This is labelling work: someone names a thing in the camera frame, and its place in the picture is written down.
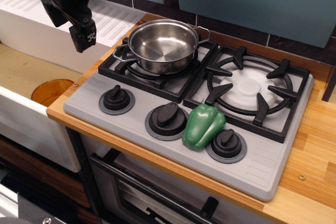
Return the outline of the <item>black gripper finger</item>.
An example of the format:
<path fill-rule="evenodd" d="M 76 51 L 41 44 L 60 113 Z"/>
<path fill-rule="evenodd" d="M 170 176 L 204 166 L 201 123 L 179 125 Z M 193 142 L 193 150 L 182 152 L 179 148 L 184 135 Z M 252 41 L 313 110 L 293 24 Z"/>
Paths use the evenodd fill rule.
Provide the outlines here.
<path fill-rule="evenodd" d="M 51 0 L 40 0 L 43 7 L 55 27 L 59 27 L 67 22 L 62 12 L 53 6 Z"/>
<path fill-rule="evenodd" d="M 84 26 L 73 25 L 69 28 L 69 32 L 75 49 L 79 53 L 83 53 L 96 44 L 97 29 L 95 22 L 87 23 Z"/>

